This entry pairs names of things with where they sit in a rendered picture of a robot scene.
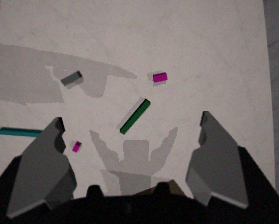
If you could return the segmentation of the turquoise rod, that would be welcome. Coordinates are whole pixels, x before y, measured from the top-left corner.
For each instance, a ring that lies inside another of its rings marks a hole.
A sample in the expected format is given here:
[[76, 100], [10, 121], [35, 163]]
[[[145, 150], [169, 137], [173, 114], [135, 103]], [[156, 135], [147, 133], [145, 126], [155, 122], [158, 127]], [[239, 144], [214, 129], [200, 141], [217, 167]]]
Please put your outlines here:
[[14, 136], [27, 136], [27, 137], [36, 137], [43, 130], [33, 130], [33, 129], [20, 129], [20, 128], [0, 128], [1, 135], [14, 135]]

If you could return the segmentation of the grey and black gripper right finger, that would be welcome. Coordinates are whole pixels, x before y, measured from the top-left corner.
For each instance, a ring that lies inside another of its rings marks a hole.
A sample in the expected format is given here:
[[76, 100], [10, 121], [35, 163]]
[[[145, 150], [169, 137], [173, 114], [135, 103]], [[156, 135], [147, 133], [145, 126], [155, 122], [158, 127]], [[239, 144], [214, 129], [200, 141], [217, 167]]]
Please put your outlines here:
[[246, 148], [209, 111], [200, 126], [185, 178], [193, 199], [227, 224], [279, 224], [279, 195]]

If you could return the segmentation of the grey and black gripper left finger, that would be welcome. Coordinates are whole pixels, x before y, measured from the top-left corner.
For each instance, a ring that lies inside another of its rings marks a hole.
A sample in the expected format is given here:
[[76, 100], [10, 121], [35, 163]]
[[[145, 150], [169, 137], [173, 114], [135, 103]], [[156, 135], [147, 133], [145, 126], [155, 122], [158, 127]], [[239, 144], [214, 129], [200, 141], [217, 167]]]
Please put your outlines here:
[[62, 138], [62, 117], [14, 157], [0, 176], [0, 224], [33, 224], [51, 209], [74, 199], [74, 171]]

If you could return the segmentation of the magenta rod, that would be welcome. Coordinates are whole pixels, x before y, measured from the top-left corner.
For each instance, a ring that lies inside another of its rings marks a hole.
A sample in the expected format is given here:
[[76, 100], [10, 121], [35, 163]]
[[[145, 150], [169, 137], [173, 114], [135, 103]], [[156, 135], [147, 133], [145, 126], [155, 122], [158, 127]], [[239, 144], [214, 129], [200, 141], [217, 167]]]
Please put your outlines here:
[[167, 80], [167, 73], [160, 73], [153, 75], [154, 83]]
[[76, 144], [74, 145], [72, 151], [77, 152], [78, 149], [79, 149], [79, 147], [80, 147], [80, 145], [81, 145], [81, 142], [78, 142], [78, 141], [77, 141]]

